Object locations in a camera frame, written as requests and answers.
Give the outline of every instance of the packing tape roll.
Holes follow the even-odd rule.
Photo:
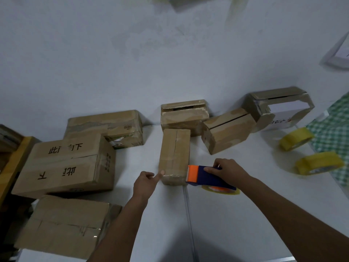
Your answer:
[[[280,140],[280,146],[285,151],[291,151],[299,146],[302,146],[303,144],[306,144],[312,138],[314,138],[314,134],[312,134],[312,132],[310,132],[306,127],[303,127],[283,137]]]
[[[229,189],[229,188],[221,188],[219,186],[208,186],[208,185],[202,185],[201,187],[207,191],[218,193],[218,194],[225,194],[225,195],[238,195],[238,194],[240,194],[239,189],[233,190],[233,189]]]
[[[343,160],[335,152],[323,152],[306,156],[296,162],[301,175],[314,175],[343,167]]]

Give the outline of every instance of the hand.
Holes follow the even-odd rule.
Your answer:
[[[161,171],[156,176],[154,176],[154,173],[142,171],[134,182],[133,197],[139,196],[144,200],[148,200],[153,194],[156,184],[164,174],[165,171]]]
[[[221,159],[217,158],[213,164],[213,167],[220,166],[222,170],[218,170],[212,167],[205,167],[203,170],[210,174],[219,176],[229,185],[241,188],[251,177],[237,162],[233,159]]]

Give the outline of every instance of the right hand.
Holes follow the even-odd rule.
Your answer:
[[[217,158],[213,164],[213,167],[220,166],[222,169],[218,170],[212,167],[205,167],[207,173],[219,176],[229,185],[240,188],[251,177],[237,162],[233,159],[221,159]]]

